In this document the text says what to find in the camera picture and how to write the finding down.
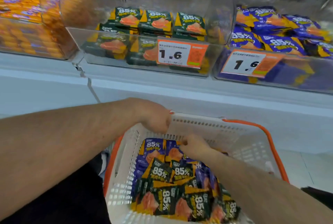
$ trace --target person's right arm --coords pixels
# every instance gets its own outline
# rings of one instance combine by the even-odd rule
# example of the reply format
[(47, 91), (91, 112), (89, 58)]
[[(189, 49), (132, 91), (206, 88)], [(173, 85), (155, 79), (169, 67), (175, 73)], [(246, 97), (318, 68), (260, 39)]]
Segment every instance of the person's right arm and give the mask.
[(332, 210), (287, 182), (211, 149), (199, 136), (183, 143), (180, 149), (204, 162), (255, 224), (333, 222)]

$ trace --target white tile floor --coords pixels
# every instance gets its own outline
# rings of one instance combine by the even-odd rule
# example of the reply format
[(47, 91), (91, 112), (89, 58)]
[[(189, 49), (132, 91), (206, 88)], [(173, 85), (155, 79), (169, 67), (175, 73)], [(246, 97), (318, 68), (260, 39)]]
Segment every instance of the white tile floor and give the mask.
[(278, 150), (290, 183), (333, 193), (333, 155)]

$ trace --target orange price tag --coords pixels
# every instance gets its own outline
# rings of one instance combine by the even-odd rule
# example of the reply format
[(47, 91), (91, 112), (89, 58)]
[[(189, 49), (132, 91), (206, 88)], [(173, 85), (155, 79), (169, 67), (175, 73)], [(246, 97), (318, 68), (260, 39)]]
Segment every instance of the orange price tag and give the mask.
[(158, 38), (159, 64), (200, 68), (208, 44)]
[(283, 57), (268, 51), (233, 49), (221, 73), (264, 78)]

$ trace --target hand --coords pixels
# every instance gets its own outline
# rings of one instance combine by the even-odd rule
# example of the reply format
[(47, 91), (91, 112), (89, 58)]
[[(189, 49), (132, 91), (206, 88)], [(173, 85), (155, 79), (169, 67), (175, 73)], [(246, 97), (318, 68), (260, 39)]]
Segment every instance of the hand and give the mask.
[(186, 136), (179, 148), (186, 156), (194, 160), (202, 160), (202, 156), (211, 149), (202, 137), (195, 134)]
[(149, 100), (131, 98), (136, 104), (135, 109), (139, 122), (148, 130), (165, 134), (171, 123), (168, 109)]

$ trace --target pile of snack packages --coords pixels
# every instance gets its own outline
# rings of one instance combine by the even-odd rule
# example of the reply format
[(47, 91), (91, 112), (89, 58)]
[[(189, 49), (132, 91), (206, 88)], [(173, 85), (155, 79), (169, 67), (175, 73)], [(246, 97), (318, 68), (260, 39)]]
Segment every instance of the pile of snack packages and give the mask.
[[(281, 15), (272, 6), (238, 6), (231, 47), (333, 59), (330, 41), (329, 31), (323, 30), (316, 21), (306, 16)], [(322, 67), (328, 65), (322, 63), (320, 69), (324, 70)], [(250, 83), (273, 82), (309, 89), (314, 87), (312, 83), (317, 82), (323, 89), (333, 87), (328, 80), (321, 80), (321, 74), (316, 71), (316, 66), (307, 57), (285, 56), (265, 78), (224, 73), (219, 76)]]
[(52, 7), (42, 8), (41, 0), (0, 0), (0, 49), (58, 59), (76, 50), (61, 22), (59, 0), (45, 1)]
[[(99, 24), (96, 30), (110, 34), (96, 33), (83, 45), (83, 50), (96, 56), (125, 59), (128, 64), (145, 66), (157, 65), (157, 36), (205, 41), (207, 35), (205, 19), (201, 16), (178, 12), (174, 20), (171, 12), (133, 7), (116, 7), (106, 23)], [(208, 61), (204, 58), (198, 71), (208, 69)]]
[(136, 158), (131, 209), (183, 221), (236, 221), (240, 208), (228, 191), (209, 167), (186, 157), (179, 145), (175, 140), (144, 140)]

